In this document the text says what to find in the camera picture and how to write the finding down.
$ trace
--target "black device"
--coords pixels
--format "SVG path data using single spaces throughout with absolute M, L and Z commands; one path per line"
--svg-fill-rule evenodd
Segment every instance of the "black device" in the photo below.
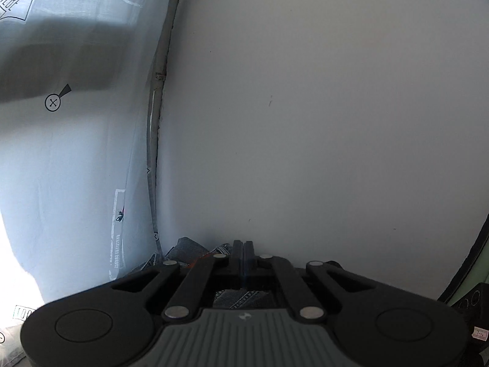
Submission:
M 243 288 L 273 307 L 213 308 L 217 291 Z M 449 367 L 468 337 L 441 302 L 239 240 L 229 256 L 165 261 L 48 303 L 20 334 L 34 367 Z

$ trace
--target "silver screw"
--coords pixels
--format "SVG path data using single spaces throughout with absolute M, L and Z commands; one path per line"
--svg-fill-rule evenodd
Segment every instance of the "silver screw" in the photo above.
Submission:
M 169 318 L 187 317 L 189 313 L 185 306 L 170 306 L 165 310 L 165 315 Z
M 302 308 L 299 311 L 299 314 L 303 318 L 309 318 L 309 319 L 320 318 L 324 315 L 324 310 L 318 308 L 317 306 L 306 306 L 305 308 Z

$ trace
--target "circular outline on gripper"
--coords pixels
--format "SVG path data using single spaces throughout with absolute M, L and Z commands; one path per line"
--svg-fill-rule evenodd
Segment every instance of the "circular outline on gripper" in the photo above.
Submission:
M 58 105 L 58 107 L 54 110 L 51 110 L 49 107 L 47 107 L 47 99 L 50 97 L 50 96 L 55 96 L 58 98 L 58 100 L 60 101 L 60 104 Z M 48 96 L 46 96 L 46 99 L 44 100 L 44 106 L 46 107 L 46 109 L 50 112 L 55 112 L 57 111 L 60 107 L 61 107 L 61 98 L 58 94 L 49 94 Z

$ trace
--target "circled x symbol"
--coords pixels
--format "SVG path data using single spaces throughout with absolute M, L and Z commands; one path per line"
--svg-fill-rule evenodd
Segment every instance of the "circled x symbol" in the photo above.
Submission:
M 58 94 L 48 95 L 44 104 L 49 111 L 57 111 L 61 106 L 61 98 Z

